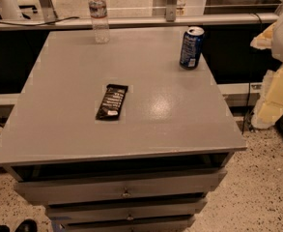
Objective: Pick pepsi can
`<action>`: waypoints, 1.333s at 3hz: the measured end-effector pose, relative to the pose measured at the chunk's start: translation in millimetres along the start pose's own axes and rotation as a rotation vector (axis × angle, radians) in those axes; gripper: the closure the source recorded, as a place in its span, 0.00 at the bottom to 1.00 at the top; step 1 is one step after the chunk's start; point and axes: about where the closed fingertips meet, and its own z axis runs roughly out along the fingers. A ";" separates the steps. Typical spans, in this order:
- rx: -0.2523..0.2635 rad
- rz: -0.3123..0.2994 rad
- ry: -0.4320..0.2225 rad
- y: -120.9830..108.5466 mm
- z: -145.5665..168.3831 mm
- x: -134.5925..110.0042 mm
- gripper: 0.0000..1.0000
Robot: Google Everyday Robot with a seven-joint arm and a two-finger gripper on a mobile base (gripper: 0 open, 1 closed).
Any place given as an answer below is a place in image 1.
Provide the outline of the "white and yellow robot arm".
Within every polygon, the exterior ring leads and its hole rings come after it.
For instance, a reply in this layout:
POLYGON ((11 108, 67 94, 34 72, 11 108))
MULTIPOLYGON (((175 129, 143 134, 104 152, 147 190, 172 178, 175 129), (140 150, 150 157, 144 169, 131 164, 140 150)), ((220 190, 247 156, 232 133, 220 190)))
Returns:
POLYGON ((256 49, 269 49, 271 56, 282 63, 277 71, 267 71, 260 98, 253 109, 251 124, 263 130, 273 126, 283 115, 283 12, 250 45, 256 49))

